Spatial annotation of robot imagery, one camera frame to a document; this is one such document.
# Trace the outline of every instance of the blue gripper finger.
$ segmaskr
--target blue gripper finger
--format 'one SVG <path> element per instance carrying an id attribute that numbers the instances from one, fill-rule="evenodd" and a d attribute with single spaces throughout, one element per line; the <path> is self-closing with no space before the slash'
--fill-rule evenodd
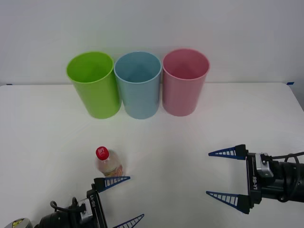
<path id="1" fill-rule="evenodd" d="M 250 198 L 245 195 L 237 195 L 237 194 L 228 194 L 228 193 L 220 193 L 214 191 L 206 191 L 207 195 L 225 203 L 244 214 L 249 214 L 250 211 Z"/>
<path id="2" fill-rule="evenodd" d="M 232 158 L 237 160 L 246 160 L 248 150 L 244 144 L 235 147 L 214 151 L 208 154 L 213 157 Z"/>
<path id="3" fill-rule="evenodd" d="M 144 214 L 137 216 L 127 222 L 124 222 L 123 224 L 120 224 L 116 227 L 113 228 L 132 228 L 135 227 L 137 223 L 139 223 L 139 221 L 144 217 Z"/>
<path id="4" fill-rule="evenodd" d="M 122 176 L 122 177 L 101 177 L 101 178 L 95 178 L 94 183 L 96 186 L 96 190 L 98 192 L 103 192 L 117 184 L 120 184 L 124 181 L 129 180 L 130 177 L 128 176 Z"/>

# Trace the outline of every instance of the blue cup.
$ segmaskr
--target blue cup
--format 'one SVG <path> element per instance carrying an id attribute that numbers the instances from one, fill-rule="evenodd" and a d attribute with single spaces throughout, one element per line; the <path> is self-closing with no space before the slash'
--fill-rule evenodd
<path id="1" fill-rule="evenodd" d="M 160 60 L 143 51 L 120 57 L 114 72 L 126 112 L 135 119 L 153 116 L 159 106 Z"/>

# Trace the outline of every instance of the green cup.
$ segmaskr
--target green cup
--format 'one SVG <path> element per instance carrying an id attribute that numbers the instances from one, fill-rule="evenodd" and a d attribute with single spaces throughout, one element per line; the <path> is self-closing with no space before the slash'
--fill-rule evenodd
<path id="1" fill-rule="evenodd" d="M 112 58 L 102 52 L 83 53 L 71 60 L 66 73 L 91 116 L 105 119 L 120 109 Z"/>

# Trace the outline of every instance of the plastic cup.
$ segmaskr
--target plastic cup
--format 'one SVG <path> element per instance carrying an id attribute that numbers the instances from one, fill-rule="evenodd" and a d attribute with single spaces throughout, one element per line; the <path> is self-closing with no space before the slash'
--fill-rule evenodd
<path id="1" fill-rule="evenodd" d="M 153 116 L 159 107 L 160 60 L 148 52 L 131 52 L 114 66 L 126 112 L 135 119 Z"/>
<path id="2" fill-rule="evenodd" d="M 113 60 L 102 52 L 83 53 L 71 60 L 66 73 L 91 116 L 105 119 L 121 106 Z"/>
<path id="3" fill-rule="evenodd" d="M 209 70 L 208 59 L 193 49 L 177 49 L 163 60 L 162 104 L 175 116 L 191 114 Z"/>

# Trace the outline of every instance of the plastic bottle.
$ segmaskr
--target plastic bottle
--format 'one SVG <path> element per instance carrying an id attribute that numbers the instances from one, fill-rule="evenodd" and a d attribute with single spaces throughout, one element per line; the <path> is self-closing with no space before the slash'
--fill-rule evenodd
<path id="1" fill-rule="evenodd" d="M 97 168 L 105 177 L 120 177 L 123 175 L 123 166 L 114 151 L 107 150 L 104 146 L 96 150 Z"/>

